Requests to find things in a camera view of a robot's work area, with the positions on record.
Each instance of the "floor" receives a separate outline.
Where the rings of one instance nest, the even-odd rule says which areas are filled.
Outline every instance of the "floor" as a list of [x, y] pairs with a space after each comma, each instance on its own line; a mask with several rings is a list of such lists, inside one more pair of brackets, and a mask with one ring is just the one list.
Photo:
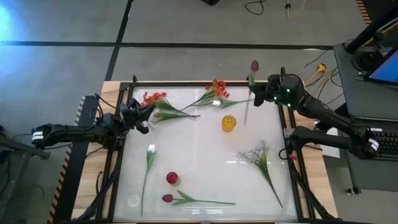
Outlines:
[[[100, 92], [104, 80], [131, 80], [133, 75], [139, 80], [242, 80], [253, 60], [260, 64], [258, 79], [265, 80], [282, 66], [298, 73], [323, 53], [320, 49], [353, 39], [365, 28], [354, 0], [308, 0], [302, 13], [301, 1], [291, 1], [291, 21], [285, 2], [276, 0], [264, 3], [261, 16], [245, 10], [249, 1], [244, 0], [221, 0], [212, 7], [199, 0], [135, 0], [128, 11], [130, 2], [0, 1], [0, 124], [7, 135], [29, 133], [45, 123], [73, 124], [81, 96]], [[210, 45], [181, 48], [181, 43]], [[307, 80], [319, 63], [334, 69], [333, 52], [300, 76]], [[338, 75], [334, 81], [339, 84]], [[329, 82], [320, 99], [327, 103], [341, 93]], [[339, 97], [329, 106], [342, 103]], [[29, 137], [18, 141], [29, 143]], [[46, 222], [65, 151], [53, 150], [47, 161], [30, 160], [3, 221]], [[396, 207], [397, 194], [345, 195], [351, 186], [340, 163], [326, 160], [340, 217], [393, 223], [393, 212], [368, 210]]]

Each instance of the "black keyboard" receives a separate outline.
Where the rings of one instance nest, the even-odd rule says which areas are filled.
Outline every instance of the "black keyboard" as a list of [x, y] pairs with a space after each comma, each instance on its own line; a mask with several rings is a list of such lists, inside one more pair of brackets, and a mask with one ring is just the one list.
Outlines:
[[373, 131], [373, 134], [380, 143], [377, 150], [380, 157], [398, 158], [398, 133]]

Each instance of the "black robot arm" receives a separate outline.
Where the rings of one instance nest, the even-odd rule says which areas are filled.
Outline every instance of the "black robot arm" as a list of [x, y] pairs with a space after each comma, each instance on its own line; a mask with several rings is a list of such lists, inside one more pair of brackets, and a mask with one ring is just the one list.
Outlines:
[[291, 150], [301, 150], [305, 143], [314, 142], [347, 149], [360, 159], [371, 159], [377, 156], [379, 143], [368, 127], [357, 125], [350, 119], [336, 114], [327, 105], [305, 91], [300, 77], [286, 74], [284, 68], [281, 69], [280, 75], [271, 75], [268, 78], [268, 84], [250, 86], [250, 89], [256, 95], [254, 106], [260, 106], [264, 101], [286, 105], [302, 116], [319, 119], [349, 136], [349, 138], [330, 136], [305, 127], [298, 127], [290, 136], [290, 140], [299, 139], [299, 142], [303, 144], [297, 145], [289, 141], [288, 148]]
[[100, 115], [94, 125], [89, 127], [45, 124], [32, 130], [32, 144], [39, 149], [59, 142], [98, 142], [109, 149], [118, 137], [130, 129], [137, 129], [142, 134], [149, 132], [142, 122], [148, 121], [155, 106], [141, 106], [135, 99], [129, 105], [121, 104], [119, 109], [123, 119], [116, 114]]

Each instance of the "small round object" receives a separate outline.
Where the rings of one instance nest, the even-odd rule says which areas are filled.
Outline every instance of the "small round object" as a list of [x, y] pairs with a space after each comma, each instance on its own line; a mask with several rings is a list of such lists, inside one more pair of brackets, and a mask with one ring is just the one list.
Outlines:
[[223, 118], [221, 126], [225, 132], [230, 132], [236, 126], [236, 119], [231, 115], [227, 115]]
[[166, 176], [166, 180], [169, 184], [175, 184], [178, 181], [178, 175], [175, 172], [169, 172]]

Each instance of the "green leaf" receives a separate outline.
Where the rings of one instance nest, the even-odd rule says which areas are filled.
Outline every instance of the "green leaf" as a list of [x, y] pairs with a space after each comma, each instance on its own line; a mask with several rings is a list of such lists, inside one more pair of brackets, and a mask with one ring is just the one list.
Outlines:
[[183, 192], [181, 192], [181, 191], [179, 191], [179, 190], [177, 190], [177, 192], [178, 192], [183, 198], [185, 198], [185, 199], [187, 199], [187, 200], [189, 200], [189, 201], [191, 201], [191, 202], [194, 202], [194, 201], [195, 201], [195, 199], [189, 197], [189, 196], [186, 195], [185, 193], [183, 193]]
[[179, 200], [178, 202], [174, 202], [174, 203], [172, 204], [172, 206], [182, 205], [182, 204], [189, 203], [189, 202], [191, 202], [191, 201], [188, 201], [188, 200]]

